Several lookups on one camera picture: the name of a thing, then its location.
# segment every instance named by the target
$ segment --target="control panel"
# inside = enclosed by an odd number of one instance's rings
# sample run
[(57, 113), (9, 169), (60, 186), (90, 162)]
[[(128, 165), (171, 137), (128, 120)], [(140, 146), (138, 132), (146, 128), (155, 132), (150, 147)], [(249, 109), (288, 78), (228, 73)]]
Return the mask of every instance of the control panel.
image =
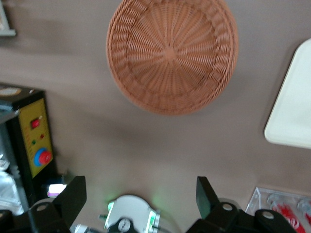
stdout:
[(44, 100), (21, 108), (18, 119), (33, 178), (53, 159)]

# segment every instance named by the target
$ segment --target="white plastic tray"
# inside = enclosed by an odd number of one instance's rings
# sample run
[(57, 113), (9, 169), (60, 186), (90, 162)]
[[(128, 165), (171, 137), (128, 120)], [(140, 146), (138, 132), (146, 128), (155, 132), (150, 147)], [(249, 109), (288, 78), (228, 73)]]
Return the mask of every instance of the white plastic tray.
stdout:
[(311, 39), (296, 51), (264, 133), (271, 143), (311, 149)]

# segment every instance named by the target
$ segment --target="red knob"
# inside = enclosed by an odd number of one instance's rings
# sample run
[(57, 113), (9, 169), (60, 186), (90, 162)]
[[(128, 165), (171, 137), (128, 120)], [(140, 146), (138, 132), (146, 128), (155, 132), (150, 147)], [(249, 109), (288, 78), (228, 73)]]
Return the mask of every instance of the red knob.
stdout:
[(39, 163), (41, 163), (42, 165), (48, 164), (51, 161), (51, 158), (52, 158), (51, 152), (45, 150), (39, 156)]
[(31, 122), (31, 128), (37, 128), (40, 125), (40, 120), (37, 118)]

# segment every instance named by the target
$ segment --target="wicker basket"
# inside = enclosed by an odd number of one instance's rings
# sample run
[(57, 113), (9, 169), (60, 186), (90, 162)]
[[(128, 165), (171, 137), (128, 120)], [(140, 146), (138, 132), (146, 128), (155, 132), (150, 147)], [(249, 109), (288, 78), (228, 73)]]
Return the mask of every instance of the wicker basket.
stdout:
[(154, 113), (188, 114), (209, 104), (237, 56), (237, 27), (224, 0), (123, 0), (109, 25), (117, 85)]

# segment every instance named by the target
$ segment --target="red label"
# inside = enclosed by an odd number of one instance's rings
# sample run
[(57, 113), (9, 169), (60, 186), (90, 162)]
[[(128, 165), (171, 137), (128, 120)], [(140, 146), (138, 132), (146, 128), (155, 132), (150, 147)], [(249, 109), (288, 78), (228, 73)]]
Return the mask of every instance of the red label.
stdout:
[(291, 207), (287, 204), (277, 204), (272, 207), (272, 210), (279, 212), (282, 214), (287, 221), (291, 224), (291, 226), (298, 232), (298, 233), (306, 233), (305, 229), (301, 225), (297, 216), (293, 213)]
[(308, 223), (311, 225), (311, 215), (306, 214), (306, 219), (308, 220)]

